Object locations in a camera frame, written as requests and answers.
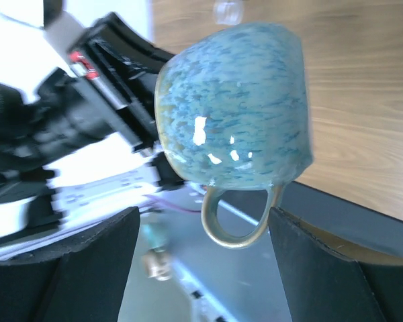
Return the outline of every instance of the robotic arm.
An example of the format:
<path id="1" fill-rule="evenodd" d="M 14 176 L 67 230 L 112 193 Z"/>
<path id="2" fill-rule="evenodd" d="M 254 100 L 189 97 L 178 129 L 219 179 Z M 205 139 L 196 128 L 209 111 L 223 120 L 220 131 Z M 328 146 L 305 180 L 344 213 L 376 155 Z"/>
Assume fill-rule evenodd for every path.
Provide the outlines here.
<path id="1" fill-rule="evenodd" d="M 45 25 L 45 35 L 76 77 L 57 68 L 29 105 L 18 90 L 0 84 L 0 203 L 39 195 L 55 175 L 45 165 L 115 131 L 134 153 L 152 156 L 161 189 L 179 188 L 183 179 L 162 152 L 154 154 L 156 76 L 173 55 L 115 13 L 85 29 L 63 11 Z"/>

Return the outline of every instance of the white surface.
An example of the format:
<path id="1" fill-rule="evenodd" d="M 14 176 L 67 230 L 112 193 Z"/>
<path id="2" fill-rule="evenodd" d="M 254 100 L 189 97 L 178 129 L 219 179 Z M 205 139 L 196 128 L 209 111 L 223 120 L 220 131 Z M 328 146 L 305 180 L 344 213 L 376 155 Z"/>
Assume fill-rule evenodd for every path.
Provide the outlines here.
<path id="1" fill-rule="evenodd" d="M 25 6 L 21 10 L 24 9 L 27 14 L 36 15 L 39 8 Z M 91 25 L 110 11 L 115 11 L 141 36 L 152 39 L 150 8 L 146 0 L 70 0 L 66 1 L 66 10 L 85 26 Z M 20 89 L 28 103 L 36 100 L 35 88 L 56 66 L 70 71 L 44 40 L 41 30 L 0 16 L 0 83 Z M 142 158 L 131 153 L 131 147 L 124 139 L 114 134 L 51 164 L 51 168 L 60 172 L 60 176 L 52 184 L 70 186 L 100 180 L 131 170 L 142 163 Z M 23 204 L 19 201 L 0 205 L 0 235 L 14 232 L 13 218 L 21 211 Z"/>

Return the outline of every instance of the wooden table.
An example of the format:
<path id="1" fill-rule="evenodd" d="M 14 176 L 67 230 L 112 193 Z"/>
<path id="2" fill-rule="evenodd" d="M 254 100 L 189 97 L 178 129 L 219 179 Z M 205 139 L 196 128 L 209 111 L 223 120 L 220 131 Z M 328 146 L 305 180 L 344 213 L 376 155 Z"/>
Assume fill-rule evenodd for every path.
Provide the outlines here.
<path id="1" fill-rule="evenodd" d="M 153 0 L 154 38 L 174 53 L 227 28 L 211 0 Z M 299 181 L 403 220 L 403 0 L 246 0 L 244 21 L 303 41 L 315 163 Z"/>

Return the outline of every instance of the blue mug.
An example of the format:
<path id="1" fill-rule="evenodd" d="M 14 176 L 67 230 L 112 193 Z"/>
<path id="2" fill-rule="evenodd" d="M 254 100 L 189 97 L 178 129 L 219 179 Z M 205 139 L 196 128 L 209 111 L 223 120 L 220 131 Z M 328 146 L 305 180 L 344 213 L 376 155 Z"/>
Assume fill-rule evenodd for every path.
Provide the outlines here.
<path id="1" fill-rule="evenodd" d="M 222 30 L 173 57 L 159 73 L 155 114 L 160 141 L 182 178 L 204 184 L 201 221 L 227 248 L 251 245 L 267 229 L 287 183 L 313 162 L 302 44 L 275 23 Z M 246 236 L 217 219 L 226 190 L 268 192 Z"/>

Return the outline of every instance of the gray floor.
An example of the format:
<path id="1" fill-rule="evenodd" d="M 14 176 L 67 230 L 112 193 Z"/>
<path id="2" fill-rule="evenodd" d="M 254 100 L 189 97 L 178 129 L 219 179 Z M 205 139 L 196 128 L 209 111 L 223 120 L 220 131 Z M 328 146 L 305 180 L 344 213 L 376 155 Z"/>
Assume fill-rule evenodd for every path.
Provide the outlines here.
<path id="1" fill-rule="evenodd" d="M 189 301 L 179 285 L 146 277 L 140 258 L 147 250 L 140 233 L 118 322 L 190 322 Z"/>

